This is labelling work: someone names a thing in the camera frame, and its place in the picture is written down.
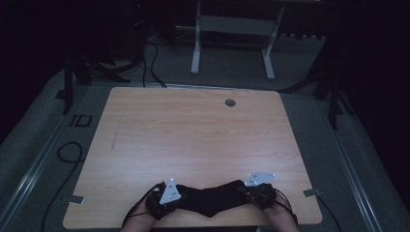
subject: black glove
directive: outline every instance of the black glove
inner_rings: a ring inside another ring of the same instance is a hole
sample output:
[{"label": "black glove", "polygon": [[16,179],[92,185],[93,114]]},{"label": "black glove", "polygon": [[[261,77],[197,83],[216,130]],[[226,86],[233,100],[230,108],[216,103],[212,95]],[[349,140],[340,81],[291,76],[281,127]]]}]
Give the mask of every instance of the black glove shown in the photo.
[{"label": "black glove", "polygon": [[237,191],[237,188],[244,186],[242,181],[204,189],[178,185],[178,190],[183,196],[186,196],[181,200],[178,208],[211,218],[219,212],[248,204],[245,197]]},{"label": "black glove", "polygon": [[272,208],[277,199],[277,192],[271,184],[262,184],[256,187],[238,188],[241,191],[248,203],[256,206],[261,210]]},{"label": "black glove", "polygon": [[145,206],[147,206],[148,213],[157,220],[160,220],[161,218],[169,215],[178,208],[179,200],[172,201],[164,205],[160,204],[163,190],[165,188],[166,185],[164,182],[162,182],[159,187],[160,190],[152,191],[145,201]]}]

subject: white stand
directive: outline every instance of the white stand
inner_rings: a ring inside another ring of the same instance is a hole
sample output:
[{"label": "white stand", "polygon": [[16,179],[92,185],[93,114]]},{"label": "white stand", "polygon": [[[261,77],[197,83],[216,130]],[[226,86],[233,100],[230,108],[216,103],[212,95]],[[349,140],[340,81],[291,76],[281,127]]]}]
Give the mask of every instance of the white stand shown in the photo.
[{"label": "white stand", "polygon": [[196,2],[196,26],[195,26],[195,48],[193,50],[192,74],[199,73],[199,60],[201,55],[200,34],[201,31],[215,31],[236,34],[269,36],[269,44],[262,49],[263,61],[265,64],[268,79],[273,80],[274,70],[271,62],[271,51],[275,38],[278,34],[284,7],[281,7],[276,20],[250,19],[238,17],[223,17],[201,14],[201,1]]}]

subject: forearm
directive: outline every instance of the forearm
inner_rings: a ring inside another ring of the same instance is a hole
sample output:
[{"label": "forearm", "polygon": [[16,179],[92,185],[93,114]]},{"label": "forearm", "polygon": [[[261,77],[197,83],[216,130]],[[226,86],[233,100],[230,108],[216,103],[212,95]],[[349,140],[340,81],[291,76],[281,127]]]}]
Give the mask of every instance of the forearm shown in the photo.
[{"label": "forearm", "polygon": [[145,206],[145,199],[132,212],[133,216],[127,220],[127,223],[121,229],[121,232],[148,232],[157,222],[150,214]]},{"label": "forearm", "polygon": [[148,232],[156,222],[157,221],[149,215],[131,217],[121,229],[121,232]]},{"label": "forearm", "polygon": [[278,232],[299,232],[298,226],[288,212],[266,209],[263,213]]}]

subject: wire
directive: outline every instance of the wire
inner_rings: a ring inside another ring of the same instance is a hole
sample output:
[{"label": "wire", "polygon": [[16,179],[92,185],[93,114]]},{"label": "wire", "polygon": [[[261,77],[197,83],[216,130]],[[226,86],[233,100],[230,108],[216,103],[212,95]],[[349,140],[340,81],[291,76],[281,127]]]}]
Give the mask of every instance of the wire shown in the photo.
[{"label": "wire", "polygon": [[[142,57],[140,57],[139,60],[136,58],[132,58],[130,63],[128,63],[127,65],[121,66],[121,67],[110,68],[111,66],[108,66],[105,64],[101,64],[101,65],[105,67],[106,69],[108,69],[109,71],[123,77],[123,76],[126,76],[130,73],[137,71],[141,67],[141,64],[142,64]],[[87,65],[87,68],[90,70],[90,74],[93,76],[96,76],[96,77],[106,76],[106,74],[104,74],[104,72],[102,72],[101,69],[98,69],[94,66]]]},{"label": "wire", "polygon": [[154,73],[154,63],[158,56],[158,47],[155,44],[148,41],[147,44],[152,45],[155,48],[156,52],[150,67],[147,66],[147,60],[145,59],[145,56],[142,55],[142,64],[144,65],[144,73],[142,74],[142,86],[145,88],[145,76],[148,70],[150,71],[151,76],[161,85],[162,88],[167,88],[166,84],[162,80],[160,80],[160,78]]},{"label": "wire", "polygon": [[[189,32],[180,33],[178,35],[175,35],[174,38],[175,38],[175,40],[178,40],[178,39],[182,39],[184,37],[190,36],[190,35],[195,35],[195,31],[191,30]],[[161,35],[161,34],[157,34],[155,36],[152,36],[152,37],[148,38],[147,41],[149,41],[153,44],[171,44],[171,41],[168,38],[164,38],[163,35]]]},{"label": "wire", "polygon": [[154,189],[159,188],[161,186],[161,184],[156,184],[154,185],[152,188],[150,188],[147,192],[145,192],[145,194],[141,197],[141,199],[139,199],[138,202],[135,203],[135,205],[133,206],[138,206],[139,204],[141,204],[141,202],[151,193],[153,192]]},{"label": "wire", "polygon": [[131,217],[136,217],[136,216],[141,216],[141,215],[146,215],[146,214],[149,214],[149,212],[145,212],[145,213],[141,213],[141,214],[136,214],[136,215],[131,215],[130,218],[131,218]]},{"label": "wire", "polygon": [[[289,200],[287,199],[287,197],[283,194],[283,192],[281,192],[280,190],[275,189],[276,191],[278,191],[280,193],[281,196],[283,196],[283,198],[287,201],[287,204],[289,205],[289,207],[285,206],[284,204],[278,202],[277,200],[274,200],[275,204],[280,205],[284,210],[287,211],[287,213],[289,213],[289,215],[291,217],[293,217],[293,219],[295,220],[296,225],[298,225],[298,219],[296,218],[296,215],[293,214],[293,210],[292,210],[292,206],[290,205]],[[263,194],[258,194],[258,196],[262,196],[263,198],[266,198],[268,200],[271,200],[268,196],[263,195]]]},{"label": "wire", "polygon": [[[69,145],[75,145],[78,147],[79,153],[78,153],[78,158],[76,160],[69,160],[69,159],[64,159],[61,156],[61,151],[63,150],[63,148],[69,146]],[[64,145],[62,145],[58,151],[57,151],[57,157],[59,160],[63,161],[63,162],[67,162],[67,163],[74,163],[73,169],[70,172],[70,174],[67,176],[66,180],[64,180],[63,184],[60,186],[60,188],[55,192],[54,196],[51,198],[51,201],[48,203],[47,208],[45,209],[45,212],[43,214],[43,219],[42,219],[42,224],[41,224],[41,231],[44,232],[45,231],[45,220],[47,218],[48,212],[51,208],[51,205],[54,203],[55,199],[57,198],[58,194],[60,194],[60,191],[64,188],[64,186],[66,185],[66,183],[69,181],[69,179],[72,177],[72,175],[74,174],[75,170],[77,169],[78,165],[82,162],[85,161],[85,159],[82,158],[82,148],[81,145],[79,145],[79,143],[77,142],[68,142]]]},{"label": "wire", "polygon": [[123,77],[117,75],[115,72],[109,70],[108,68],[104,67],[102,64],[88,58],[87,56],[83,55],[83,54],[78,54],[79,58],[82,59],[82,61],[86,64],[88,64],[89,66],[93,67],[94,70],[97,70],[99,72],[101,72],[103,75],[106,75],[109,78],[112,78],[113,80],[116,80],[118,82],[127,82],[130,83],[130,80],[126,80]]},{"label": "wire", "polygon": [[155,63],[155,61],[156,61],[156,59],[157,59],[157,56],[158,56],[158,47],[157,47],[154,43],[151,43],[151,42],[149,42],[149,41],[147,41],[147,44],[149,44],[149,45],[151,45],[151,46],[153,46],[153,47],[155,48],[154,59],[153,59],[153,61],[151,62],[151,67],[148,68],[148,69],[151,71],[151,75],[153,76],[153,78],[156,79],[156,81],[161,85],[161,87],[162,87],[162,88],[166,88],[165,83],[163,83],[163,81],[160,80],[160,78],[154,73],[154,63]]},{"label": "wire", "polygon": [[356,112],[350,107],[350,105],[347,103],[347,101],[341,94],[338,95],[338,98],[341,100],[341,103],[343,103],[344,107],[346,108],[347,112],[349,112],[349,114],[356,115]]},{"label": "wire", "polygon": [[329,209],[329,207],[325,204],[325,202],[322,200],[322,198],[320,198],[318,195],[316,195],[316,198],[323,204],[323,206],[326,208],[326,210],[329,212],[329,214],[332,216],[332,218],[334,219],[336,225],[337,225],[337,229],[339,232],[341,232],[341,227],[340,224],[338,223],[338,220],[336,218],[336,216],[334,215],[334,213],[331,211],[331,209]]}]

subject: metal frame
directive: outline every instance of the metal frame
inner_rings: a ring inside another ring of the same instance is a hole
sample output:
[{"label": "metal frame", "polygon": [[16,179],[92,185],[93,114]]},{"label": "metal frame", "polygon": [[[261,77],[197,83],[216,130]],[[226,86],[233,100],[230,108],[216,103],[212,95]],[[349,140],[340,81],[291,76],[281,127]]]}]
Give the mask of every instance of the metal frame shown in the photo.
[{"label": "metal frame", "polygon": [[350,188],[352,189],[353,195],[355,196],[356,203],[362,213],[363,219],[367,226],[368,231],[372,232],[382,232],[383,228],[380,225],[379,219],[375,214],[373,207],[370,203],[370,199],[367,196],[366,190],[363,187],[362,181],[360,180],[356,168],[349,158],[349,155],[341,141],[340,136],[338,135],[337,130],[334,130],[333,126],[327,119],[326,115],[326,105],[323,101],[317,101],[317,107],[322,115],[323,121],[326,123],[329,131],[332,134],[332,138],[336,143],[340,164],[343,168],[344,174],[346,175],[347,182],[349,183]]},{"label": "metal frame", "polygon": [[271,52],[275,38],[278,34],[284,7],[280,7],[276,20],[249,19],[238,17],[223,17],[201,14],[201,1],[196,1],[196,25],[195,25],[195,47],[193,49],[192,66],[190,72],[199,74],[199,61],[201,55],[200,34],[201,31],[216,31],[236,34],[269,36],[269,44],[262,49],[262,58],[268,79],[275,78],[272,68]]},{"label": "metal frame", "polygon": [[52,149],[59,139],[60,134],[73,117],[73,113],[79,108],[80,102],[84,98],[87,91],[88,87],[82,87],[76,91],[78,101],[73,102],[73,105],[71,105],[68,112],[64,116],[65,118],[57,125],[53,133],[44,144],[41,152],[37,155],[31,167],[27,170],[18,187],[15,189],[15,193],[9,203],[4,208],[4,211],[1,212],[0,231],[9,231],[12,228],[13,222],[17,218],[20,210],[23,208],[28,196],[30,195],[30,192],[33,190],[42,175],[48,160],[51,158]]}]

